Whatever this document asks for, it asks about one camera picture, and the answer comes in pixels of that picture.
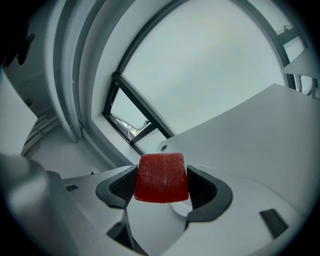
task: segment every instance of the dark window frame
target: dark window frame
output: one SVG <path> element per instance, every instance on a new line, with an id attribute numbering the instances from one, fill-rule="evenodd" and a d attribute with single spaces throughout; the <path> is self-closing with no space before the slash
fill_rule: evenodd
<path id="1" fill-rule="evenodd" d="M 175 134 L 170 129 L 170 127 L 162 120 L 156 111 L 149 105 L 149 103 L 134 89 L 128 80 L 123 76 L 123 71 L 125 70 L 130 58 L 134 54 L 135 50 L 139 47 L 140 43 L 148 35 L 148 33 L 169 13 L 175 10 L 177 7 L 185 3 L 187 0 L 172 0 L 161 10 L 159 10 L 139 31 L 135 36 L 130 46 L 126 50 L 124 56 L 122 57 L 119 66 L 117 67 L 116 72 L 112 74 L 112 82 L 107 94 L 105 107 L 103 115 L 111 123 L 111 125 L 116 129 L 116 131 L 140 154 L 143 155 L 144 152 L 139 149 L 135 144 L 146 135 L 151 133 L 153 130 L 158 129 L 167 139 L 173 137 Z M 300 27 L 296 27 L 297 23 L 292 21 L 292 17 L 287 19 L 294 25 L 294 28 L 285 30 L 282 34 L 277 34 L 276 31 L 272 28 L 267 19 L 254 7 L 248 0 L 231 0 L 237 6 L 239 6 L 251 19 L 255 22 L 261 31 L 268 38 L 269 42 L 272 44 L 273 49 L 277 54 L 278 61 L 281 67 L 285 67 L 290 63 L 287 52 L 284 48 L 284 45 L 296 37 L 300 37 L 303 41 L 305 47 L 308 47 L 304 35 L 301 33 Z M 286 86 L 291 89 L 296 89 L 294 75 L 285 74 L 285 83 Z M 117 92 L 121 90 L 125 93 L 126 96 L 133 102 L 133 104 L 141 111 L 141 113 L 151 122 L 148 127 L 142 130 L 135 138 L 129 139 L 126 136 L 126 133 L 116 125 L 110 118 L 110 111 L 113 105 L 113 102 L 116 98 Z"/>

